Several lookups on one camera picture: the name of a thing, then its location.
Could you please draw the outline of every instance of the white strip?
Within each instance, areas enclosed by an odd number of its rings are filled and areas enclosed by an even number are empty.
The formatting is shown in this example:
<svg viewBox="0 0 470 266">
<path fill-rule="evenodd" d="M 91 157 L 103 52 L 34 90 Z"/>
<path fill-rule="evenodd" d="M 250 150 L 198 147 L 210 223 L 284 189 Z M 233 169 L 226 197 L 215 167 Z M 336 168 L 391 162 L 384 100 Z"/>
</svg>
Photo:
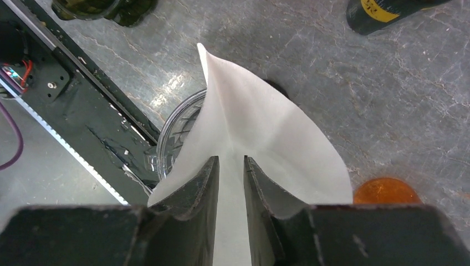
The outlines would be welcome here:
<svg viewBox="0 0 470 266">
<path fill-rule="evenodd" d="M 104 178 L 93 168 L 93 166 L 89 165 L 70 145 L 62 139 L 62 137 L 55 132 L 55 130 L 50 127 L 44 119 L 42 119 L 38 113 L 36 113 L 29 105 L 21 99 L 17 93 L 10 88 L 8 84 L 6 84 L 2 79 L 0 79 L 0 84 L 8 90 L 15 98 L 16 101 L 34 118 L 36 121 L 46 129 L 55 140 L 57 140 L 85 169 L 104 187 L 106 190 L 116 198 L 123 205 L 129 205 L 129 203 L 121 196 L 119 193 L 111 187 L 111 185 L 104 180 Z"/>
</svg>

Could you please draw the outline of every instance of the yellow label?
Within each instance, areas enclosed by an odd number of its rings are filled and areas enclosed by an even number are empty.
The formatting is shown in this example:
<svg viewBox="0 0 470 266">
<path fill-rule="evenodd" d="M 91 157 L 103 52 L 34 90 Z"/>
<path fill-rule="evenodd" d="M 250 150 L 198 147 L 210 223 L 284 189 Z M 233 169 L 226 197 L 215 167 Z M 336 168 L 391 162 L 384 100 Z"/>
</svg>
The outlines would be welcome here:
<svg viewBox="0 0 470 266">
<path fill-rule="evenodd" d="M 400 15 L 382 9 L 374 0 L 361 0 L 364 11 L 376 21 L 389 22 Z"/>
</svg>

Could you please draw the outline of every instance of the gray table surface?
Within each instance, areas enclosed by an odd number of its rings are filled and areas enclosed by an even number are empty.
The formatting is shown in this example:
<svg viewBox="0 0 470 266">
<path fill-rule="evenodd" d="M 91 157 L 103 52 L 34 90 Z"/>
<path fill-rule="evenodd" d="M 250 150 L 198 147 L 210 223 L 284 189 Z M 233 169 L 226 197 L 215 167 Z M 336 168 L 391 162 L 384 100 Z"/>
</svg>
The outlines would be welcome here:
<svg viewBox="0 0 470 266">
<path fill-rule="evenodd" d="M 52 17 L 51 0 L 38 0 Z M 205 87 L 196 43 L 285 87 L 347 164 L 354 187 L 406 180 L 470 246 L 470 1 L 368 37 L 347 0 L 160 0 L 133 28 L 57 22 L 162 127 Z"/>
</svg>

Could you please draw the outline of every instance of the marble table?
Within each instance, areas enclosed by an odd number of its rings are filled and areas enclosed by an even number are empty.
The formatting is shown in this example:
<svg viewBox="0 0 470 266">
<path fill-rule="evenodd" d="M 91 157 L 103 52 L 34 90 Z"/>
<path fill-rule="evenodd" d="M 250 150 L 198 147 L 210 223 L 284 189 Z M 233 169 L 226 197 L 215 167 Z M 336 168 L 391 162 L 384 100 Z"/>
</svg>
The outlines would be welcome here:
<svg viewBox="0 0 470 266">
<path fill-rule="evenodd" d="M 55 17 L 51 0 L 38 2 Z M 470 246 L 470 1 L 368 37 L 349 29 L 346 5 L 160 0 L 133 28 L 57 22 L 159 128 L 205 88 L 198 42 L 279 83 L 341 154 L 354 187 L 383 175 L 406 180 Z"/>
</svg>

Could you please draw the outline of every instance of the white napkin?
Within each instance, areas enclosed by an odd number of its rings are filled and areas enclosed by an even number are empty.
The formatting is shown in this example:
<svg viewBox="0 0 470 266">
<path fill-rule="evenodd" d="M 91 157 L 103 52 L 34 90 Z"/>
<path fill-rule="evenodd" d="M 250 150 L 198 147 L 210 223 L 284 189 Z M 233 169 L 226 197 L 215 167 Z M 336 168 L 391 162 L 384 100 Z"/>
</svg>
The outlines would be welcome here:
<svg viewBox="0 0 470 266">
<path fill-rule="evenodd" d="M 251 265 L 243 191 L 243 156 L 310 204 L 351 203 L 346 167 L 320 129 L 259 77 L 198 44 L 207 95 L 167 179 L 149 206 L 180 188 L 210 156 L 220 162 L 214 266 Z"/>
</svg>

